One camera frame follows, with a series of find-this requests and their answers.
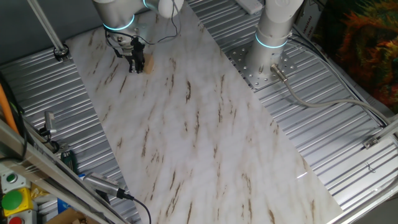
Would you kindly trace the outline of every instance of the red button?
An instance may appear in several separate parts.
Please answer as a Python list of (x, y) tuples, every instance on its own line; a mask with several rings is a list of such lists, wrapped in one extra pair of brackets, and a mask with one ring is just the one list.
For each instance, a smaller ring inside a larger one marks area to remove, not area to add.
[(24, 224), (23, 220), (19, 217), (14, 217), (10, 220), (9, 224)]

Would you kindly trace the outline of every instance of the wooden block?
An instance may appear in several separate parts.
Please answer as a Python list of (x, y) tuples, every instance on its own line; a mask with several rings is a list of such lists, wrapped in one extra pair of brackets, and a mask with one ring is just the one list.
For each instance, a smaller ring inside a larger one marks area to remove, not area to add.
[(154, 57), (151, 54), (144, 54), (145, 64), (144, 64), (144, 72), (146, 74), (150, 74), (155, 65)]

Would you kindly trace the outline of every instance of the glowing blue ring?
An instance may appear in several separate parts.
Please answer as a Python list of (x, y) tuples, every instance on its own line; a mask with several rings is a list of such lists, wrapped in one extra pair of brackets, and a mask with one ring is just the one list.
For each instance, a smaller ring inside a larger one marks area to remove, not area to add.
[(258, 37), (257, 37), (257, 33), (256, 33), (256, 39), (257, 39), (257, 41), (258, 41), (261, 45), (263, 45), (263, 46), (265, 46), (265, 47), (268, 47), (268, 48), (279, 48), (279, 47), (283, 47), (283, 46), (287, 43), (287, 40), (286, 40), (286, 42), (285, 42), (284, 44), (282, 44), (281, 46), (271, 47), (271, 46), (268, 46), (268, 45), (265, 45), (265, 44), (261, 43), (261, 41), (260, 41), (260, 40), (258, 39)]
[(110, 29), (110, 30), (123, 30), (123, 29), (129, 27), (129, 26), (132, 24), (132, 22), (134, 21), (134, 17), (135, 17), (135, 15), (132, 15), (132, 19), (131, 19), (131, 21), (129, 22), (129, 24), (127, 24), (126, 26), (121, 27), (121, 28), (110, 28), (110, 27), (108, 27), (108, 26), (105, 25), (105, 24), (104, 24), (104, 26), (105, 26), (107, 29)]

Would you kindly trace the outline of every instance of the orange pole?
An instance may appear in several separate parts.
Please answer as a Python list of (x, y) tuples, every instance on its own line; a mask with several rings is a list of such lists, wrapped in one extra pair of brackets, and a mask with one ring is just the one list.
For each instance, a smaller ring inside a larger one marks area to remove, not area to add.
[(6, 117), (7, 124), (17, 133), (17, 125), (15, 124), (14, 117), (12, 116), (10, 104), (8, 103), (6, 94), (4, 93), (4, 90), (2, 89), (2, 86), (0, 85), (0, 105), (2, 107), (2, 110), (4, 112), (4, 117)]

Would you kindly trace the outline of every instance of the white box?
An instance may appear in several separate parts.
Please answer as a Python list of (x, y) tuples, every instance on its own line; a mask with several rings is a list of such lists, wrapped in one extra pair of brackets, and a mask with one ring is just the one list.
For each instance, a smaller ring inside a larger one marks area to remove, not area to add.
[(311, 39), (315, 28), (317, 27), (319, 18), (321, 17), (323, 6), (327, 0), (318, 0), (320, 3), (316, 3), (314, 0), (305, 0), (302, 10), (296, 20), (296, 25), (299, 31)]

